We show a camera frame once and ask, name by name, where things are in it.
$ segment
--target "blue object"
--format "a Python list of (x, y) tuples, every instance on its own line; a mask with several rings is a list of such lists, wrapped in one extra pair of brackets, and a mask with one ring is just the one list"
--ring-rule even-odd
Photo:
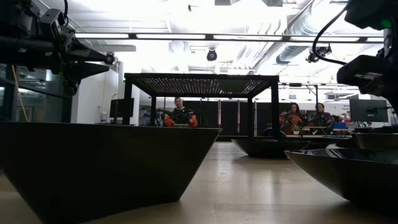
[(346, 128), (347, 128), (346, 123), (336, 123), (336, 124), (333, 126), (333, 129), (346, 129)]

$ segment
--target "trapezoidal black container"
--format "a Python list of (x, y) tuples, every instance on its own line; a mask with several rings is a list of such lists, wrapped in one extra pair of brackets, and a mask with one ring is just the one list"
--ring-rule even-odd
[(351, 133), (361, 149), (398, 149), (398, 133)]
[(261, 158), (286, 158), (285, 150), (301, 150), (310, 144), (309, 141), (264, 138), (232, 139), (232, 142), (249, 156)]
[(355, 205), (397, 215), (397, 150), (320, 149), (286, 154), (314, 179)]
[(43, 223), (178, 201), (220, 129), (0, 123), (0, 165)]

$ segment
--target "person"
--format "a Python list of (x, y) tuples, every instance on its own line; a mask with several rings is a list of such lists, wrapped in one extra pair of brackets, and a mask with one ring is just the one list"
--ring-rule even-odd
[(300, 107), (296, 103), (290, 104), (290, 111), (285, 111), (279, 116), (279, 124), (281, 130), (285, 134), (293, 134), (294, 126), (300, 125), (303, 122), (303, 115), (300, 114)]
[(323, 103), (315, 105), (315, 109), (318, 109), (318, 113), (309, 121), (309, 126), (327, 127), (326, 129), (322, 128), (321, 131), (317, 130), (317, 132), (320, 134), (330, 133), (333, 129), (335, 119), (330, 113), (325, 112), (325, 105)]
[(166, 117), (166, 127), (174, 127), (174, 124), (187, 124), (189, 128), (196, 128), (198, 121), (193, 111), (184, 107), (179, 97), (174, 99), (174, 104), (174, 110)]

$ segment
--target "computer monitor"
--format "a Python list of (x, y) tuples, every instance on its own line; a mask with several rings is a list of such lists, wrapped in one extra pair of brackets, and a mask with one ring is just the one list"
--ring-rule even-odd
[(349, 100), (351, 121), (388, 122), (387, 101), (385, 100)]
[[(110, 118), (122, 118), (123, 117), (123, 103), (124, 99), (120, 100), (111, 100), (111, 114)], [(132, 118), (132, 112), (134, 108), (134, 98), (131, 98), (131, 109), (130, 109), (130, 117)]]

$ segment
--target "perforated tabletop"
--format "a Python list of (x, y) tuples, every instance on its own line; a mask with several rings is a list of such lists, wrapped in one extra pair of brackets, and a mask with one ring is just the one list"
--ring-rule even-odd
[(130, 82), (150, 96), (254, 98), (278, 76), (178, 73), (125, 73)]

